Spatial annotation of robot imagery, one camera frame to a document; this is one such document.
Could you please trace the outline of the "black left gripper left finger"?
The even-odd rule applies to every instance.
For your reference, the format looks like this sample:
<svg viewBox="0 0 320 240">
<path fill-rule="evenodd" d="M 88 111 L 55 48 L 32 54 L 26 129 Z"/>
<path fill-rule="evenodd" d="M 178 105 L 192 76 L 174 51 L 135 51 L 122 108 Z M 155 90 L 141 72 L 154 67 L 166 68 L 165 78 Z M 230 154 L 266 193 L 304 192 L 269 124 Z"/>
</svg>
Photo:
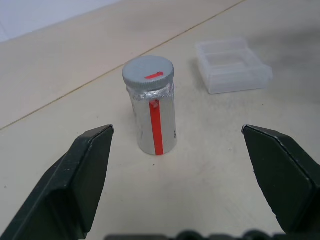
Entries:
<svg viewBox="0 0 320 240">
<path fill-rule="evenodd" d="M 2 240 L 84 240 L 104 189 L 113 125 L 91 129 L 41 177 Z"/>
</svg>

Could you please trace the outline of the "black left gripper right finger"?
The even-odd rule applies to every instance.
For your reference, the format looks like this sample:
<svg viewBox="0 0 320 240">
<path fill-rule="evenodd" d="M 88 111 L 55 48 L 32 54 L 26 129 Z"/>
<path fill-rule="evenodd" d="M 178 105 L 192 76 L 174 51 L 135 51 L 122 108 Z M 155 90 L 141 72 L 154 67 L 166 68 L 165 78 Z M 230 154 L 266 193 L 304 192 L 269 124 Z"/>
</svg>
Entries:
<svg viewBox="0 0 320 240">
<path fill-rule="evenodd" d="M 288 135 L 253 125 L 241 132 L 257 183 L 282 230 L 319 233 L 319 164 Z"/>
</svg>

